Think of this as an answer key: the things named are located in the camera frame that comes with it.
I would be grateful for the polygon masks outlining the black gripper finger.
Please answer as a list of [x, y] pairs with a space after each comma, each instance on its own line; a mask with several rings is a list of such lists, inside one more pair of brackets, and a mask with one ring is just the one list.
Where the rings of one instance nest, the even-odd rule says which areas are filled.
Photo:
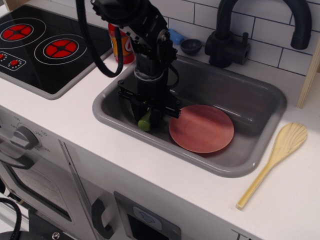
[[156, 129], [163, 119], [165, 115], [165, 111], [162, 109], [152, 108], [150, 112], [150, 124], [151, 129]]
[[131, 103], [131, 110], [136, 121], [139, 121], [148, 111], [148, 107], [140, 103]]

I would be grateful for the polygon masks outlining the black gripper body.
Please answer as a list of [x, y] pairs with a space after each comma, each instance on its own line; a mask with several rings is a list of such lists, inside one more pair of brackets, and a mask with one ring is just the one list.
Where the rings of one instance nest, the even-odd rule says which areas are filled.
[[171, 93], [171, 89], [178, 86], [179, 75], [176, 81], [168, 84], [168, 73], [164, 72], [158, 78], [146, 80], [132, 75], [129, 79], [120, 79], [117, 82], [119, 96], [131, 103], [141, 104], [148, 109], [156, 108], [165, 111], [165, 115], [178, 118], [181, 112], [182, 102]]

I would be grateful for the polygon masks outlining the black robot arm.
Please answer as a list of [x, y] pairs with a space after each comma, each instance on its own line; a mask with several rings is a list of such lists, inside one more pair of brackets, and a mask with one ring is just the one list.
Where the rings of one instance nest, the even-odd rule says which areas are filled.
[[178, 71], [173, 62], [173, 47], [167, 22], [148, 0], [93, 0], [93, 10], [130, 37], [135, 55], [134, 80], [119, 80], [118, 94], [128, 99], [138, 127], [143, 131], [156, 128], [165, 116], [178, 118], [181, 101], [170, 90], [179, 81], [168, 84], [169, 72]]

